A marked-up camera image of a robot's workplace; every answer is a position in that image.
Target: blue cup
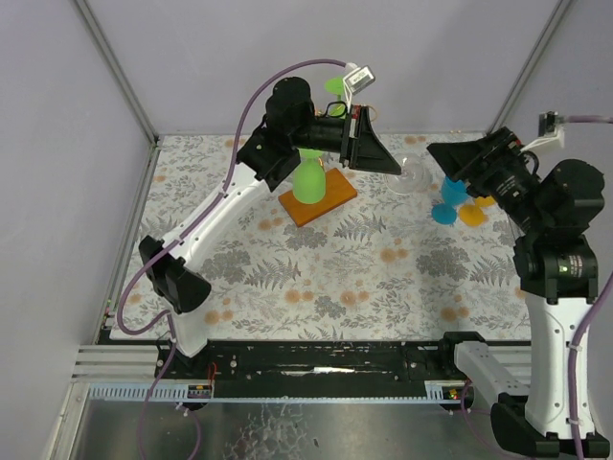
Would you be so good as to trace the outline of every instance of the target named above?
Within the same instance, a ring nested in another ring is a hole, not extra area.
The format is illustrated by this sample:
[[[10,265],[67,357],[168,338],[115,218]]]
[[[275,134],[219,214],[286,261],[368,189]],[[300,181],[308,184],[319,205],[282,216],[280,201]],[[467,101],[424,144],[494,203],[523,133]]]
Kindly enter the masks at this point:
[[[449,206],[458,206],[468,199],[464,182],[461,180],[453,182],[449,177],[446,177],[443,181],[441,195],[445,204]]]

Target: floral tablecloth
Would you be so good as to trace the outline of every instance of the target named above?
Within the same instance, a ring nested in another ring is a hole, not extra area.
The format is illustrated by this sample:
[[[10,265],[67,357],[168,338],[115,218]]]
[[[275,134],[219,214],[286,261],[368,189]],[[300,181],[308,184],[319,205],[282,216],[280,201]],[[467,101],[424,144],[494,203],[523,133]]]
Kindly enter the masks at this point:
[[[291,179],[237,219],[200,273],[213,285],[202,310],[210,338],[438,339],[473,330],[485,338],[530,338],[512,255],[511,227],[497,207],[471,228],[430,217],[443,173],[429,142],[478,134],[382,135],[393,153],[411,151],[434,180],[424,193],[395,195],[384,176],[342,170],[357,198],[297,228],[279,203]],[[139,239],[162,237],[211,192],[227,170],[230,136],[168,136],[151,183]],[[327,168],[336,167],[334,155]],[[128,279],[141,265],[135,245]],[[128,297],[128,327],[166,305],[141,280]],[[138,338],[167,331],[166,321]],[[111,338],[124,336],[116,325]]]

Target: white wall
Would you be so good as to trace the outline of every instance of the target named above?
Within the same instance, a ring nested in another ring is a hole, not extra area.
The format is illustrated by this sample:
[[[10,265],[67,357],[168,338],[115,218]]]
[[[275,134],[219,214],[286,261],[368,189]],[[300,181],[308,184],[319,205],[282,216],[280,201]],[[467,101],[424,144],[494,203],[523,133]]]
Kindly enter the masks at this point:
[[[372,66],[378,82],[360,100],[379,110],[377,131],[485,130],[556,0],[90,4],[158,131],[229,133],[262,82],[311,58]],[[337,70],[300,75],[319,106],[329,101],[323,82]]]
[[[537,134],[538,113],[613,116],[613,2],[577,2],[560,26],[552,45],[526,87],[507,126],[524,142]],[[572,125],[566,130],[566,149],[541,158],[541,176],[564,158],[580,158],[604,173],[604,210],[587,232],[599,256],[600,285],[613,270],[611,226],[613,225],[613,127]],[[613,441],[613,299],[597,317],[590,334],[589,388],[604,432]]]
[[[67,0],[0,1],[0,458],[42,452],[147,142]]]

